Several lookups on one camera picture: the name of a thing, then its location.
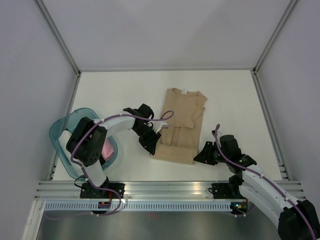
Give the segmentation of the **beige t shirt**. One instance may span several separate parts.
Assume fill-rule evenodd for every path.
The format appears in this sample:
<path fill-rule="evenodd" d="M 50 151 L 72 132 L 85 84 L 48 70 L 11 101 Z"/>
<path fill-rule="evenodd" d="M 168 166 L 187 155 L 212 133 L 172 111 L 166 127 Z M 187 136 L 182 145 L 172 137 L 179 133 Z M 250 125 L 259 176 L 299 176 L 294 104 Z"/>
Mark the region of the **beige t shirt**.
<path fill-rule="evenodd" d="M 179 164 L 193 164 L 198 154 L 200 134 L 207 97 L 199 91 L 169 88 L 162 112 L 173 111 L 166 122 L 168 128 L 160 131 L 154 159 Z"/>

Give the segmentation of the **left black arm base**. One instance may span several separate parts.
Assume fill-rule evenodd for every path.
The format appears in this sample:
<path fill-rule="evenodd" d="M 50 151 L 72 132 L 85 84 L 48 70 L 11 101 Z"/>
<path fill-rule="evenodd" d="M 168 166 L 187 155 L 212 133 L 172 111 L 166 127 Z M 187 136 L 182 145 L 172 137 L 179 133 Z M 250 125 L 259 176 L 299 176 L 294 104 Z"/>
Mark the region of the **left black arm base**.
<path fill-rule="evenodd" d="M 80 198 L 81 199 L 119 199 L 123 198 L 125 193 L 125 184 L 118 182 L 109 182 L 107 179 L 105 183 L 102 184 L 101 189 L 94 188 L 90 183 L 83 182 L 77 184 L 77 180 L 83 179 L 84 177 L 79 177 L 74 181 L 74 186 L 80 188 Z"/>

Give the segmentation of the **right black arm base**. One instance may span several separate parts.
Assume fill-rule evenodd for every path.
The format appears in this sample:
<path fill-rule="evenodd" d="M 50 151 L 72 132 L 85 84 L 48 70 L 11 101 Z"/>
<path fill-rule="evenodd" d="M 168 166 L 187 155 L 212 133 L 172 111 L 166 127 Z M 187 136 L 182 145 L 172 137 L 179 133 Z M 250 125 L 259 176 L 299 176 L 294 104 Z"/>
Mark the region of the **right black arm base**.
<path fill-rule="evenodd" d="M 216 182 L 211 184 L 211 188 L 208 191 L 212 194 L 216 200 L 244 200 L 245 197 L 240 195 L 238 192 L 234 192 L 229 184 L 226 182 Z"/>

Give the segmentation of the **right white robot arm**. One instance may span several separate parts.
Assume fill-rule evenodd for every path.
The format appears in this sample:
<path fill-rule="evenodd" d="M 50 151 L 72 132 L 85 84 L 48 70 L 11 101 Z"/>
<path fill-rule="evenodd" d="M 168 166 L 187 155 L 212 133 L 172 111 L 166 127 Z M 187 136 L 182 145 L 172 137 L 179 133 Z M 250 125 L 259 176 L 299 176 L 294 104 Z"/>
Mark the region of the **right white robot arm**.
<path fill-rule="evenodd" d="M 257 162 L 243 154 L 233 135 L 215 137 L 205 143 L 195 162 L 224 163 L 233 173 L 227 183 L 213 183 L 208 191 L 214 199 L 245 199 L 275 225 L 282 240 L 318 240 L 320 222 L 314 205 L 299 200 L 269 179 Z"/>

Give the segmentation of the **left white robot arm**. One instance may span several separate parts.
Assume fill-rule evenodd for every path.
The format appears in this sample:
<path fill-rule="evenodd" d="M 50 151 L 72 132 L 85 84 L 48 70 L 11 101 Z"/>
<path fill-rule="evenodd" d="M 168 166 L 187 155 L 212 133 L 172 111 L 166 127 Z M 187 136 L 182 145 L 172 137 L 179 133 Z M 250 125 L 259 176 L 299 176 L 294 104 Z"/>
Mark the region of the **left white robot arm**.
<path fill-rule="evenodd" d="M 92 193 L 98 198 L 104 198 L 109 193 L 107 177 L 100 163 L 105 140 L 118 132 L 133 130 L 138 135 L 140 145 L 154 155 L 161 137 L 160 130 L 167 126 L 167 122 L 152 119 L 152 116 L 152 109 L 142 104 L 138 109 L 128 107 L 105 119 L 80 119 L 66 143 L 66 150 L 71 154 L 71 162 L 80 166 L 86 180 L 92 185 Z"/>

